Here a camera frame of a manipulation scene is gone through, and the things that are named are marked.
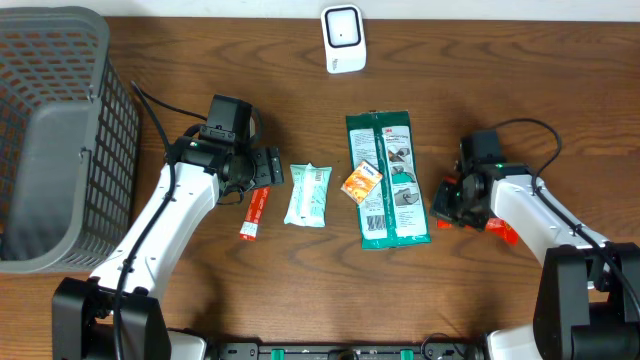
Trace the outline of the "red stick packet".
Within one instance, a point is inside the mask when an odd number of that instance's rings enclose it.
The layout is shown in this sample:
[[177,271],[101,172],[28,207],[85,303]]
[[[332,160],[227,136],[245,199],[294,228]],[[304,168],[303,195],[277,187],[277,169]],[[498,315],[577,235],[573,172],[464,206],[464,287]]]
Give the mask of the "red stick packet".
[[247,241],[255,241],[261,222],[264,208],[268,201],[270,188],[256,189],[251,196],[249,208],[240,229],[240,238]]

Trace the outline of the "orange-red snack bag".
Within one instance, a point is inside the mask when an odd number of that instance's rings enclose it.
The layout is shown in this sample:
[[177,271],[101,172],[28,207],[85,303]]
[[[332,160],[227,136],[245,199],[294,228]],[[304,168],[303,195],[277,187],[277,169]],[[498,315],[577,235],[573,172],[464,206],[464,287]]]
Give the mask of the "orange-red snack bag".
[[[449,230],[449,229],[452,229],[454,225],[444,220],[437,219],[436,227],[441,230]],[[497,235],[509,245],[516,245],[518,243],[518,240],[519,240],[518,234],[509,224],[507,224],[502,219],[490,218],[484,230],[486,232],[490,232]]]

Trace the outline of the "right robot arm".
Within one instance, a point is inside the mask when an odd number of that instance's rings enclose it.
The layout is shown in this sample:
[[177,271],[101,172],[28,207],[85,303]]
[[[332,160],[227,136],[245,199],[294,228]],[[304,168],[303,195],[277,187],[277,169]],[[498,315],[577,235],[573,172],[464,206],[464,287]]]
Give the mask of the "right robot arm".
[[432,216],[482,231],[503,220],[542,266],[531,324],[497,330],[468,359],[636,359],[639,248],[581,223],[524,164],[464,165],[445,178]]

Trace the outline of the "orange Kleenex tissue pack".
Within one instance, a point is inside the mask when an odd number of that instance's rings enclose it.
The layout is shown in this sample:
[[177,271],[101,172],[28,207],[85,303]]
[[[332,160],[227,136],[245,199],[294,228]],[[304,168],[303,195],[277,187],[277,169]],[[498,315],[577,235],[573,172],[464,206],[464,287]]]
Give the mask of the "orange Kleenex tissue pack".
[[356,204],[361,204],[382,181],[383,174],[363,160],[341,185],[341,190]]

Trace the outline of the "mint green wipes pack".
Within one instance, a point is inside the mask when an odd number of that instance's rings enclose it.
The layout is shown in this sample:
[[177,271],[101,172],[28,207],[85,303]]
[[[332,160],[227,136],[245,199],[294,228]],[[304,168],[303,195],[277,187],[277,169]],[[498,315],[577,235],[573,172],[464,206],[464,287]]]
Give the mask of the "mint green wipes pack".
[[285,224],[323,228],[331,167],[292,164],[292,195],[284,218]]

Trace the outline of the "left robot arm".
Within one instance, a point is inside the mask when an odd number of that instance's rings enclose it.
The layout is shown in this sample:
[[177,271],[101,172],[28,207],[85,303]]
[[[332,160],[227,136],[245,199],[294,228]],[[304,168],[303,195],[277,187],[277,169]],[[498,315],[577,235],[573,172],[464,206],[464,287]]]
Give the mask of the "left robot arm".
[[161,300],[194,231],[231,192],[284,182],[276,147],[179,137],[148,203],[86,280],[66,277],[52,299],[56,359],[208,359],[209,342],[167,327]]

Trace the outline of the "green 3M wipes package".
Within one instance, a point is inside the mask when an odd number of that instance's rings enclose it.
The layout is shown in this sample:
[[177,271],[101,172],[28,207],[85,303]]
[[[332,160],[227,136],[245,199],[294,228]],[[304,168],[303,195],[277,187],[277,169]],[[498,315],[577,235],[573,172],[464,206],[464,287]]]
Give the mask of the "green 3M wipes package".
[[346,128],[352,167],[381,176],[357,205],[362,247],[379,250],[430,243],[409,113],[348,115]]

